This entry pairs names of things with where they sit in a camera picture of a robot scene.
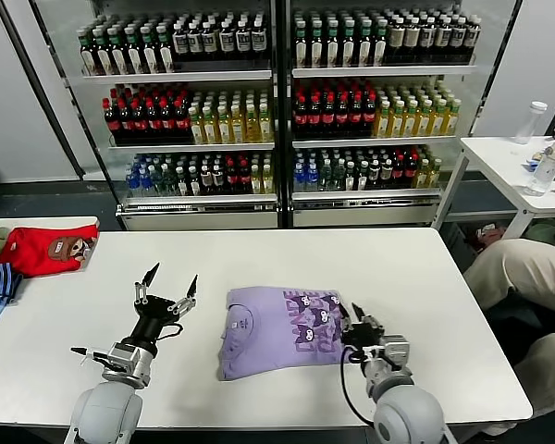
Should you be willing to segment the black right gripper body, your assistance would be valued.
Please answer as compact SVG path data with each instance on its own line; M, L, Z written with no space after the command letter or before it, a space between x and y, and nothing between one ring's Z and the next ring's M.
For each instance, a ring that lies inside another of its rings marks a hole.
M351 322L350 330L344 334L341 333L341 342L355 350L362 350L378 346L384 334L385 328L381 324L379 327L371 327L368 324Z

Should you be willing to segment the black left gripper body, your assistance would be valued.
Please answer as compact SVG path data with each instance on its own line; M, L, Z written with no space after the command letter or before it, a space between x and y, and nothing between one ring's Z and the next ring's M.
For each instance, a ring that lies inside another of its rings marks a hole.
M147 303L135 303L138 321L129 335L129 344L148 352L158 352L156 342L164 327L179 321L174 314L174 302L154 295L147 296Z

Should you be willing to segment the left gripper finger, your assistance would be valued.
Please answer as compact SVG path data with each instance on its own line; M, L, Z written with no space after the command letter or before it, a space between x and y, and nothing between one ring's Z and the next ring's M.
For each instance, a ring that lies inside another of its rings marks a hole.
M195 276L189 286L186 296L172 305L168 306L168 311L172 314L186 314L196 305L196 288L198 276Z
M148 270L140 282L134 283L135 304L148 303L148 289L152 284L160 264L157 263L153 268Z

